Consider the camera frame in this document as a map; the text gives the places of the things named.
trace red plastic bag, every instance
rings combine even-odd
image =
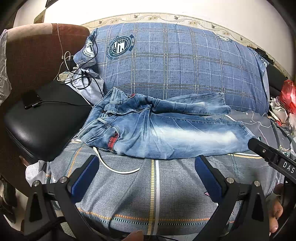
[[[287,111],[292,114],[296,113],[296,87],[293,81],[284,81],[279,101],[283,103]]]

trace human hand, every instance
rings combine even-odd
[[[281,194],[281,191],[283,189],[283,184],[280,183],[274,187],[274,193],[277,195]],[[268,216],[269,216],[269,235],[271,233],[274,233],[279,228],[279,224],[277,222],[278,218],[283,214],[283,207],[280,203],[279,197],[276,197],[273,201],[271,206],[268,210]]]
[[[143,235],[143,232],[140,230],[140,231],[134,231],[130,233],[122,241],[143,241],[143,240],[144,240],[144,235]]]

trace pillow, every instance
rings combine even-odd
[[[223,92],[232,109],[268,110],[268,62],[211,31],[168,23],[103,26],[74,61],[102,78],[107,91],[117,87],[160,99]]]

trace blue gripper pad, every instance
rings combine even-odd
[[[70,179],[72,180],[68,183],[68,191],[71,194],[72,203],[82,200],[99,169],[99,164],[99,158],[91,155],[82,167],[76,168],[71,174]]]
[[[221,203],[223,200],[223,188],[213,174],[213,172],[217,174],[218,170],[213,168],[203,155],[195,158],[194,166],[211,200],[218,204]],[[220,178],[220,182],[223,181],[221,177],[223,177],[223,175],[220,173],[218,177]]]

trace light blue denim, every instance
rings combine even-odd
[[[118,155],[151,159],[246,151],[254,135],[229,112],[223,93],[161,100],[114,87],[93,107],[78,138]]]

